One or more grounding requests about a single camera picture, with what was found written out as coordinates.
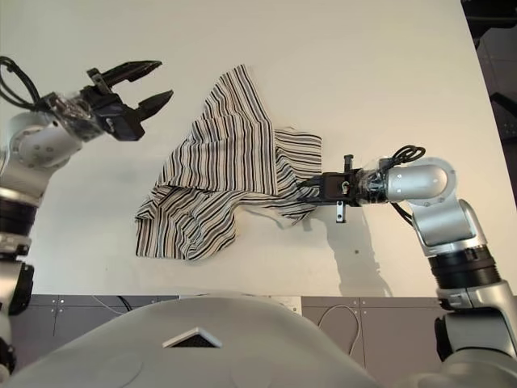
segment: white cable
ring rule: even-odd
[[[359,318],[357,317],[357,314],[347,305],[334,305],[332,307],[329,307],[325,313],[323,313],[322,317],[320,318],[319,322],[317,323],[317,326],[322,329],[323,319],[330,313],[332,310],[336,310],[340,307],[343,307],[351,312],[352,316],[355,318],[355,321],[357,323],[357,332],[355,333],[354,342],[352,342],[352,345],[350,346],[350,351],[348,352],[348,356],[352,355],[352,352],[354,352],[355,345],[357,344],[357,340],[359,339],[359,334],[361,334],[361,323],[359,322]]]
[[[106,307],[108,310],[110,310],[110,311],[114,312],[115,314],[117,314],[117,315],[124,315],[124,313],[121,313],[121,312],[119,312],[119,311],[117,311],[117,310],[112,309],[112,308],[111,308],[110,306],[108,306],[106,303],[104,303],[103,301],[101,301],[100,299],[98,299],[95,295],[92,295],[91,297],[92,297],[92,298],[94,298],[98,303],[100,303],[101,305],[103,305],[104,307]]]

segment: striped fabric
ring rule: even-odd
[[[138,210],[137,255],[196,260],[235,240],[235,208],[253,205],[296,223],[321,173],[322,140],[274,129],[244,65],[221,76]]]

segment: black cable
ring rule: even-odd
[[[122,302],[122,304],[124,305],[124,307],[126,308],[127,311],[132,310],[131,305],[129,304],[129,302],[126,300],[125,297],[121,297],[120,295],[117,295],[117,297],[120,299],[120,301]]]
[[[400,214],[400,216],[406,221],[408,224],[413,226],[413,218],[411,217],[411,214],[407,213],[399,204],[395,204],[393,202],[390,202],[390,204],[393,206],[395,210],[397,210],[397,213]]]
[[[3,79],[2,67],[5,67],[8,72],[14,73],[16,77],[18,77],[21,83],[26,87],[32,102],[23,99],[8,87]],[[27,109],[29,111],[48,111],[41,103],[40,93],[29,76],[26,75],[12,59],[2,56],[0,56],[0,97],[18,108]]]
[[[423,147],[418,147],[416,145],[404,145],[400,148],[393,156],[391,160],[383,166],[383,170],[387,171],[390,168],[398,166],[402,163],[414,162],[417,159],[420,159],[426,153],[426,149]],[[390,202],[393,208],[397,211],[397,213],[402,217],[404,221],[413,226],[413,217],[411,214],[407,213],[399,204]]]

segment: white table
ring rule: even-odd
[[[216,78],[249,65],[278,125],[323,137],[339,170],[418,144],[456,168],[502,274],[517,289],[517,217],[485,85],[460,2],[3,0],[0,48],[42,93],[73,91],[85,70],[129,60],[164,65],[116,89],[135,104],[174,88],[134,144],[87,144],[53,178],[33,230],[36,293],[433,296],[414,232],[390,206],[322,209],[279,230],[240,213],[239,237],[198,263],[134,255],[137,207],[187,135]],[[17,111],[0,105],[5,124]]]

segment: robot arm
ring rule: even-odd
[[[72,96],[50,93],[40,97],[31,79],[10,59],[5,66],[27,88],[32,102],[14,93],[0,74],[0,97],[31,112],[11,119],[0,143],[0,365],[14,368],[7,315],[19,314],[30,301],[34,268],[18,260],[31,246],[28,237],[48,182],[82,145],[111,134],[119,141],[137,141],[144,135],[143,120],[170,100],[172,91],[152,96],[132,109],[111,88],[124,80],[144,77],[160,61],[126,62],[104,73],[87,73],[93,86]]]
[[[373,170],[352,169],[347,155],[343,173],[302,183],[319,187],[318,198],[302,200],[336,205],[336,222],[345,222],[347,205],[392,203],[413,226],[438,283],[441,306],[451,311],[435,323],[442,360],[462,349],[517,360],[517,305],[510,286],[498,274],[475,212],[456,198],[456,172],[442,159],[421,158],[424,153],[408,145]],[[407,167],[398,166],[406,162]],[[398,206],[403,200],[412,214]]]

